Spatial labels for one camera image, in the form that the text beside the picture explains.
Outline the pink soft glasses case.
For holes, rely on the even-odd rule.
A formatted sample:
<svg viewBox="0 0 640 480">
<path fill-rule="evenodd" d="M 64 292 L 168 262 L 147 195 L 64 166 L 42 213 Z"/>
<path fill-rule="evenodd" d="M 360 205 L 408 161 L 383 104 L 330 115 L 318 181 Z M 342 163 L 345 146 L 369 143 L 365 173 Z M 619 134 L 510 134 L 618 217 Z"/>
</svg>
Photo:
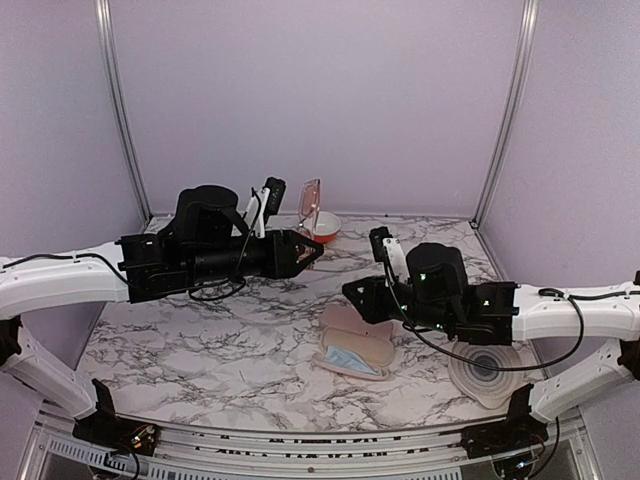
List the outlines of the pink soft glasses case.
<svg viewBox="0 0 640 480">
<path fill-rule="evenodd" d="M 380 369 L 381 376 L 362 373 L 352 373 L 338 367 L 333 367 L 324 361 L 329 346 L 341 347 L 360 355 L 372 368 Z M 345 331 L 326 327 L 319 341 L 320 350 L 312 357 L 312 363 L 327 371 L 368 381 L 383 381 L 389 375 L 389 366 L 395 358 L 395 347 L 390 340 L 380 340 L 371 337 L 347 333 Z"/>
</svg>

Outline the pink transparent sunglasses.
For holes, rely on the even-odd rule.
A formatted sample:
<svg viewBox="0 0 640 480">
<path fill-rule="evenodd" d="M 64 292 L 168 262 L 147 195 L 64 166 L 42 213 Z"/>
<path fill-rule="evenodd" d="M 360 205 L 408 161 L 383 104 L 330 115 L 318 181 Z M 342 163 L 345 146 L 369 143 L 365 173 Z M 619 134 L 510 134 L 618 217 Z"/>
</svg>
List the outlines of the pink transparent sunglasses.
<svg viewBox="0 0 640 480">
<path fill-rule="evenodd" d="M 298 208 L 298 231 L 313 240 L 320 211 L 321 181 L 312 179 L 303 185 Z"/>
</svg>

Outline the pink hard glasses case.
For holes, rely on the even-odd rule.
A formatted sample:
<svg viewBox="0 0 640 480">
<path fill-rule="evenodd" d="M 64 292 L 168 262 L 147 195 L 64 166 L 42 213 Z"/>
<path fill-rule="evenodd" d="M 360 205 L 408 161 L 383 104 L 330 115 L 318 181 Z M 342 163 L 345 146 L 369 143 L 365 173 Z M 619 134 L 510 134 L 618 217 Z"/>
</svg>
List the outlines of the pink hard glasses case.
<svg viewBox="0 0 640 480">
<path fill-rule="evenodd" d="M 339 304 L 328 305 L 319 317 L 319 324 L 323 327 L 380 340 L 390 340 L 393 333 L 391 323 L 369 324 L 354 307 Z"/>
</svg>

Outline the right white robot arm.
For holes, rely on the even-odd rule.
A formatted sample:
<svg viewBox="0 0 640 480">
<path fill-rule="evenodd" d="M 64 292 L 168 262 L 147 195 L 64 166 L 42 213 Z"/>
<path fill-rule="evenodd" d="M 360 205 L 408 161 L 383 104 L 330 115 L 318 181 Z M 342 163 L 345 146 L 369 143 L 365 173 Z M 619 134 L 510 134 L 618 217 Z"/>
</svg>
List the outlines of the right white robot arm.
<svg viewBox="0 0 640 480">
<path fill-rule="evenodd" d="M 346 283 L 342 293 L 369 324 L 398 320 L 416 337 L 425 331 L 474 346 L 509 346 L 547 337 L 605 339 L 564 372 L 526 384 L 509 398 L 506 417 L 467 427 L 470 458 L 506 453 L 548 439 L 565 411 L 639 377 L 639 282 L 583 290 L 515 282 L 468 281 L 455 247 L 421 243 L 404 254 L 387 237 L 373 248 L 381 276 Z"/>
</svg>

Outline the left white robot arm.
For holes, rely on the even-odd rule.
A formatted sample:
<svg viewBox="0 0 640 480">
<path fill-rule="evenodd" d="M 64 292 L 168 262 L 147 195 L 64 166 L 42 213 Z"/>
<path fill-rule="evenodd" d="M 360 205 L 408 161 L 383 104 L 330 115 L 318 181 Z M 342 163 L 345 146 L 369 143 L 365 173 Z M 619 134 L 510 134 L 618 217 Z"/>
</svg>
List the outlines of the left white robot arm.
<svg viewBox="0 0 640 480">
<path fill-rule="evenodd" d="M 1 262 L 1 369 L 62 407 L 76 438 L 149 455 L 158 426 L 117 415 L 109 388 L 88 379 L 40 346 L 22 315 L 93 302 L 143 303 L 231 285 L 249 276 L 291 279 L 322 256 L 312 235 L 269 230 L 286 185 L 270 177 L 245 213 L 237 194 L 218 185 L 182 191 L 176 211 L 155 234 L 123 236 L 97 247 L 34 254 Z"/>
</svg>

